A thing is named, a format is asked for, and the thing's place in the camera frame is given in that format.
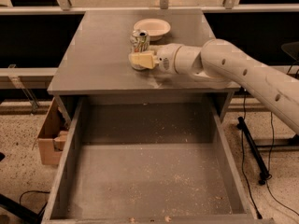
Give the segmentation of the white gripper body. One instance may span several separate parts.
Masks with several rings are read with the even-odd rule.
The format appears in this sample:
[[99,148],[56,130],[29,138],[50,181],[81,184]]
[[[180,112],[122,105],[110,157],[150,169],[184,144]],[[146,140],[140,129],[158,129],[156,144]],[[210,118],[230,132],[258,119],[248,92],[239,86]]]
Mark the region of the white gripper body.
[[161,71],[168,74],[175,74],[175,59],[178,50],[182,47],[182,44],[167,44],[161,46],[157,51],[158,66]]

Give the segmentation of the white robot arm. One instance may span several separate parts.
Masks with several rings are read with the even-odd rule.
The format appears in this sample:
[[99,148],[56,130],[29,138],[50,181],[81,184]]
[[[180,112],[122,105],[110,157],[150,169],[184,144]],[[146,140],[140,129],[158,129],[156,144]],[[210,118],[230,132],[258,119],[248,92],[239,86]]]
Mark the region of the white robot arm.
[[251,58],[226,40],[212,39],[201,47],[150,46],[128,58],[133,66],[188,75],[212,89],[235,82],[299,133],[299,80]]

